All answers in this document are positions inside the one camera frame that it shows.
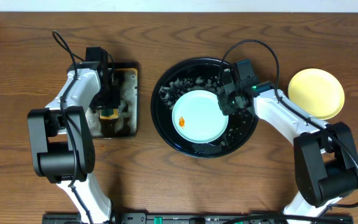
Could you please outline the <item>light blue plate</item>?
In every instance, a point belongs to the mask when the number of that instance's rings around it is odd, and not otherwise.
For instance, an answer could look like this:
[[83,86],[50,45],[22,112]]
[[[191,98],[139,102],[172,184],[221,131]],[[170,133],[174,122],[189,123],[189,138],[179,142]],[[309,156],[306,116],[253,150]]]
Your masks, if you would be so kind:
[[179,97],[172,109],[172,123],[185,140],[204,144],[218,139],[226,130],[229,116],[218,105],[218,96],[193,90]]

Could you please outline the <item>green and yellow sponge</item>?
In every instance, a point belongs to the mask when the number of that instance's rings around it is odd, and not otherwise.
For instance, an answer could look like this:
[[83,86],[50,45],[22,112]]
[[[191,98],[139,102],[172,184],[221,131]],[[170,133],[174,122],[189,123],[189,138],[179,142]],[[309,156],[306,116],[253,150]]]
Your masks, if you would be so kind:
[[100,111],[99,117],[100,119],[106,119],[106,120],[118,119],[119,112],[118,109],[103,109]]

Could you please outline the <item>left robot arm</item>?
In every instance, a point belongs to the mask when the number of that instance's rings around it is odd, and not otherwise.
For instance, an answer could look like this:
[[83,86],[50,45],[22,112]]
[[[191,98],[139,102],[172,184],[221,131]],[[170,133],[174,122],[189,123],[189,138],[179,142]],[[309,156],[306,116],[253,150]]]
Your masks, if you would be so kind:
[[94,174],[95,148],[86,112],[112,85],[114,66],[73,63],[58,95],[27,115],[35,173],[61,188],[78,209],[77,223],[116,223],[111,199]]

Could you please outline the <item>yellow plate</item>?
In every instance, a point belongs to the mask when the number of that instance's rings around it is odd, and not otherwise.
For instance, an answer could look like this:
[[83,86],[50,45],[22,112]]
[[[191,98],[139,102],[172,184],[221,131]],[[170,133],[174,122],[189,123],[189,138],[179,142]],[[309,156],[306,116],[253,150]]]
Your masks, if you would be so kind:
[[327,71],[307,68],[290,80],[289,99],[318,119],[331,119],[342,110],[344,89],[339,80]]

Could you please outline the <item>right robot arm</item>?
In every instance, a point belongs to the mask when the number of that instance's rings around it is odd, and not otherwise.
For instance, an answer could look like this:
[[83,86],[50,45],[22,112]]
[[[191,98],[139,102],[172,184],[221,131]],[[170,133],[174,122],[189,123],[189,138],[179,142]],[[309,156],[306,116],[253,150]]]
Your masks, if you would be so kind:
[[350,128],[329,124],[291,102],[272,82],[255,75],[234,78],[221,72],[219,107],[229,115],[242,110],[271,124],[294,148],[298,193],[283,213],[288,222],[312,222],[358,189],[358,155]]

